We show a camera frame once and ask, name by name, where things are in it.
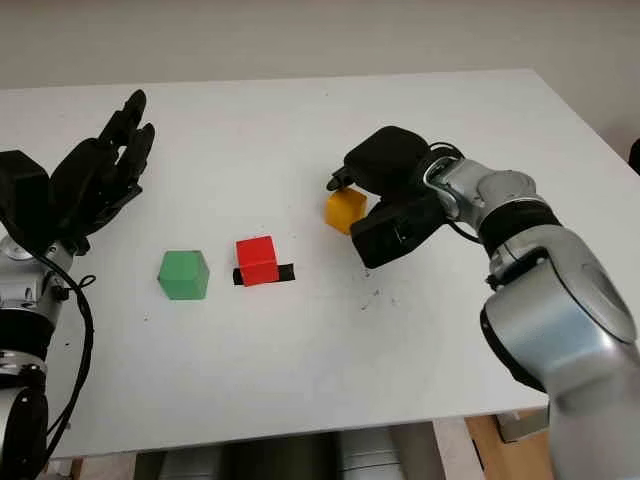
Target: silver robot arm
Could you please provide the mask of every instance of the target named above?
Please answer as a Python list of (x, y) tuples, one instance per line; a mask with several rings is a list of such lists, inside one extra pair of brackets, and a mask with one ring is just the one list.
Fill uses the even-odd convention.
[(549, 395), (556, 476), (640, 478), (636, 328), (600, 262), (523, 173), (444, 157), (424, 182), (490, 256), (482, 331), (514, 378)]

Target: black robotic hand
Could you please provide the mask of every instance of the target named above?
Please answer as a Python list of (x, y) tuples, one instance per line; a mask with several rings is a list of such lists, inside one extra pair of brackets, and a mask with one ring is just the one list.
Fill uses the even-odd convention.
[(138, 129), (146, 102), (142, 90), (134, 92), (102, 133), (80, 142), (51, 178), (21, 151), (0, 152), (0, 221), (18, 244), (39, 254), (60, 240), (83, 255), (87, 235), (142, 192), (138, 179), (155, 136), (151, 124)]
[(351, 225), (351, 238), (362, 261), (376, 268), (413, 251), (447, 223), (436, 192), (423, 181), (438, 158), (462, 158), (451, 144), (429, 145), (402, 128), (381, 128), (344, 158), (333, 173), (328, 190), (355, 183), (380, 196), (371, 212)]

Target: cube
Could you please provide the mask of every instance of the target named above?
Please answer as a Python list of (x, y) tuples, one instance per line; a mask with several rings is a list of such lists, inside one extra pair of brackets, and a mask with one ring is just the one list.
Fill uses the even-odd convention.
[(366, 195), (351, 188), (343, 188), (327, 200), (324, 219), (328, 225), (349, 235), (351, 224), (364, 217), (366, 208)]
[(209, 268), (199, 250), (165, 252), (158, 281), (171, 300), (201, 300), (207, 294)]
[(278, 280), (278, 263), (270, 236), (236, 242), (238, 267), (245, 287)]

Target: red cube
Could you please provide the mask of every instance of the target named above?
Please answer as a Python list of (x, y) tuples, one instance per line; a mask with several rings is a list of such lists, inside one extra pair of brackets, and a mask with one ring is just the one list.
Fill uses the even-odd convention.
[(238, 267), (245, 287), (278, 280), (278, 263), (270, 236), (236, 242)]

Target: yellow cube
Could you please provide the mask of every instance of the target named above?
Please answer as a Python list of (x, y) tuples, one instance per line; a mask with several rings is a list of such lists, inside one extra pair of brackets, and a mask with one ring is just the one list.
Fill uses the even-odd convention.
[(324, 220), (328, 225), (350, 235), (351, 224), (364, 217), (367, 197), (351, 188), (343, 188), (327, 200)]

